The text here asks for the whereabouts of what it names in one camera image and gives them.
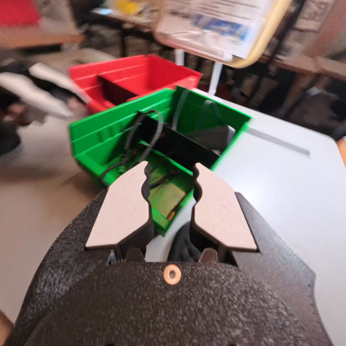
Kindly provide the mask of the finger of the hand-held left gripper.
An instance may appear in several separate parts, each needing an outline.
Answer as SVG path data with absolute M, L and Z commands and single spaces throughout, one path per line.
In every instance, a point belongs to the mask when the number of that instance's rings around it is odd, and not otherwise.
M 48 115 L 60 118 L 72 118 L 73 112 L 67 105 L 53 97 L 49 92 L 38 88 L 31 79 L 16 73 L 0 74 L 1 89 L 16 96 L 21 102 Z
M 82 90 L 73 80 L 71 80 L 67 75 L 43 64 L 34 63 L 28 67 L 28 71 L 31 76 L 36 77 L 41 80 L 51 82 L 60 88 L 66 89 L 75 95 L 77 95 L 85 104 L 91 101 L 91 97 L 87 95 L 85 91 Z

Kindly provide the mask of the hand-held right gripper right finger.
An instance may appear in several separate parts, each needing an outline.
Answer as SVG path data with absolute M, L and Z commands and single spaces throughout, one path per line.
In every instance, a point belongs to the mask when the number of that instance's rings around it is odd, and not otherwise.
M 257 252 L 258 247 L 233 188 L 201 163 L 193 168 L 191 239 L 211 242 L 217 254 Z

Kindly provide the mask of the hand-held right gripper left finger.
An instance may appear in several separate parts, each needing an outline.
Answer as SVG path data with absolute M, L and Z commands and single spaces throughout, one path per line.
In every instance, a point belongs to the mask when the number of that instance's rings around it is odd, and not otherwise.
M 110 185 L 86 249 L 111 249 L 117 257 L 126 257 L 138 248 L 145 254 L 154 236 L 149 180 L 150 164 L 143 161 Z

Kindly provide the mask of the green plastic bin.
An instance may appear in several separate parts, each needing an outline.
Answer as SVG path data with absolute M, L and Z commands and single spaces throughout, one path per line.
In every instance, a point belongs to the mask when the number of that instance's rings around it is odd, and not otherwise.
M 136 134 L 138 112 L 159 121 L 150 145 Z M 170 215 L 171 219 L 164 218 L 152 208 L 155 232 L 165 237 L 176 214 L 192 197 L 193 173 L 160 152 L 150 151 L 162 131 L 162 123 L 218 154 L 219 159 L 210 168 L 214 171 L 248 129 L 251 120 L 251 115 L 234 107 L 178 86 L 78 120 L 70 124 L 69 132 L 76 162 L 101 186 L 107 188 L 136 166 L 145 154 L 143 160 L 149 162 L 152 174 L 150 190 L 172 182 L 186 192 L 175 213 Z

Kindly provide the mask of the person's left hand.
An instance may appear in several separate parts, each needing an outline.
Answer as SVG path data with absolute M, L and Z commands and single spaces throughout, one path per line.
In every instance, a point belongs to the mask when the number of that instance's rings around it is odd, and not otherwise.
M 6 109 L 5 122 L 16 126 L 29 126 L 33 120 L 28 115 L 28 107 L 22 102 L 14 102 Z

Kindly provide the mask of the tan flat pack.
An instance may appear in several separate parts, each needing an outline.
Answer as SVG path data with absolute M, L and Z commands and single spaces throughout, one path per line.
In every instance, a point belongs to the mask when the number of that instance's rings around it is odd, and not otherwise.
M 149 201 L 154 210 L 166 219 L 171 219 L 171 214 L 186 197 L 186 192 L 172 182 L 166 182 L 151 189 Z

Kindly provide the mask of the black bin divider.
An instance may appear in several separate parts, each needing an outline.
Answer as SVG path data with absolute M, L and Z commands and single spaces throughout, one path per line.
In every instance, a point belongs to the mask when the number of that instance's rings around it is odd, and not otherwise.
M 139 120 L 136 134 L 140 140 L 150 145 L 158 129 L 159 121 L 142 112 L 136 114 L 136 120 Z M 219 159 L 220 156 L 212 150 L 174 131 L 169 125 L 165 123 L 162 125 L 162 131 L 150 151 L 160 152 L 189 171 L 193 170 L 196 163 L 211 168 Z
M 137 94 L 132 93 L 128 89 L 125 89 L 102 76 L 97 76 L 97 81 L 101 85 L 104 99 L 114 106 L 118 106 L 129 101 L 130 99 L 138 97 Z

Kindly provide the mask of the wooden office desk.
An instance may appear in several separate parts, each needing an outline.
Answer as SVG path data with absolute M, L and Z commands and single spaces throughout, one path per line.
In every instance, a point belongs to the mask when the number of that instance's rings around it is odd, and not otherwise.
M 158 19 L 158 10 L 153 8 L 144 8 L 139 13 L 134 15 L 126 15 L 118 10 L 109 8 L 95 8 L 91 10 L 92 14 L 108 18 L 111 20 L 120 21 L 122 23 L 130 23 L 134 25 L 151 27 Z

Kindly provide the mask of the grey tape strip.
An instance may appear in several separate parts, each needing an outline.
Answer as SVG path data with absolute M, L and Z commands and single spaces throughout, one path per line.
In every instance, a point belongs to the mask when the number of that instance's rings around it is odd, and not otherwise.
M 260 139 L 263 139 L 265 141 L 268 141 L 268 142 L 271 142 L 275 145 L 279 145 L 281 147 L 284 147 L 288 150 L 291 150 L 291 151 L 294 151 L 296 153 L 299 153 L 299 154 L 302 154 L 306 157 L 310 157 L 310 151 L 307 150 L 307 149 L 304 149 L 300 146 L 297 146 L 297 145 L 294 145 L 290 142 L 287 142 L 287 141 L 284 141 L 284 140 L 281 140 L 275 136 L 271 136 L 269 134 L 266 134 L 264 132 L 261 132 L 261 131 L 258 131 L 256 129 L 253 129 L 253 128 L 249 128 L 247 131 L 246 131 L 248 134 L 252 135 L 252 136 L 255 136 L 257 138 L 260 138 Z

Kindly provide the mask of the yellow box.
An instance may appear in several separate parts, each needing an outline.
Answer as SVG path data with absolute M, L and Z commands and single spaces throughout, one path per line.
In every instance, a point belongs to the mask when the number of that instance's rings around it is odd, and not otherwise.
M 116 9 L 122 15 L 137 16 L 143 11 L 143 4 L 132 0 L 116 0 Z

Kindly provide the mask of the wooden clipboard with paper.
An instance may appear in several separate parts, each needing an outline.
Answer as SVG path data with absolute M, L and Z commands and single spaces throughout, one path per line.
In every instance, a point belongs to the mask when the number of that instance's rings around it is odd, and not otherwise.
M 155 39 L 233 68 L 260 59 L 292 1 L 162 1 Z

